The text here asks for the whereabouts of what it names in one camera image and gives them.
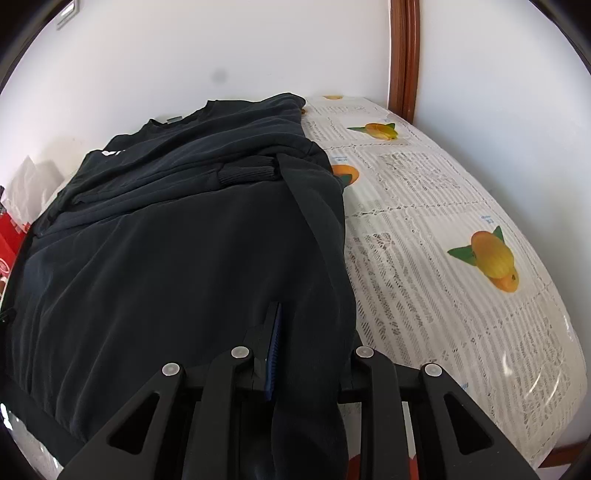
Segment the brown wooden door frame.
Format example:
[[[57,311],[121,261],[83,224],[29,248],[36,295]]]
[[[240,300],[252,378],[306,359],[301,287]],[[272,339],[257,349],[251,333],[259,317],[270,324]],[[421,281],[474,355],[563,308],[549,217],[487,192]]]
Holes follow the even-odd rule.
[[[419,0],[390,1],[390,85],[388,108],[413,123],[415,118],[421,50]]]

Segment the fruit print tablecloth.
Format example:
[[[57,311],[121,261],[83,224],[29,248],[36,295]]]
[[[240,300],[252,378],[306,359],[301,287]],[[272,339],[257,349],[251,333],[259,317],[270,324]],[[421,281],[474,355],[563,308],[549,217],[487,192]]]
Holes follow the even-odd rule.
[[[351,356],[367,346],[406,367],[440,365],[537,474],[587,388],[545,266],[491,195],[404,119],[363,99],[305,101],[304,133],[346,179]],[[349,363],[343,479],[361,479],[362,407],[344,400],[348,376]],[[2,477],[62,479],[60,469],[1,401]]]

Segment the white Miniso paper bag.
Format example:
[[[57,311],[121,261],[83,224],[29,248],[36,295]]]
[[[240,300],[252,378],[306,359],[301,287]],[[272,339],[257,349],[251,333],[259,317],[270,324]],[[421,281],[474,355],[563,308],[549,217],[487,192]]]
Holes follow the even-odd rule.
[[[26,157],[5,187],[1,204],[11,219],[26,230],[52,201],[63,181],[52,161],[37,164]]]

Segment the red paper bag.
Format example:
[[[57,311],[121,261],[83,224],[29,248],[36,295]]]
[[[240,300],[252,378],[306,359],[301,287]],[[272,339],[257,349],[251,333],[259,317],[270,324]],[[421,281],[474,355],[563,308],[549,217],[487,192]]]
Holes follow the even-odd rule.
[[[30,224],[20,226],[4,212],[0,216],[0,274],[1,292],[4,292],[8,278]]]

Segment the black sweatshirt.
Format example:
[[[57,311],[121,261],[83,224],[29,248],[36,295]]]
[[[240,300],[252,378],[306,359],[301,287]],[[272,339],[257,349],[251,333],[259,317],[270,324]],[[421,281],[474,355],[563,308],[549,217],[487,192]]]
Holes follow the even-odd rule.
[[[88,153],[32,224],[2,302],[1,401],[60,473],[165,364],[211,362],[276,302],[274,479],[346,477],[346,179],[308,114],[283,93],[150,121]]]

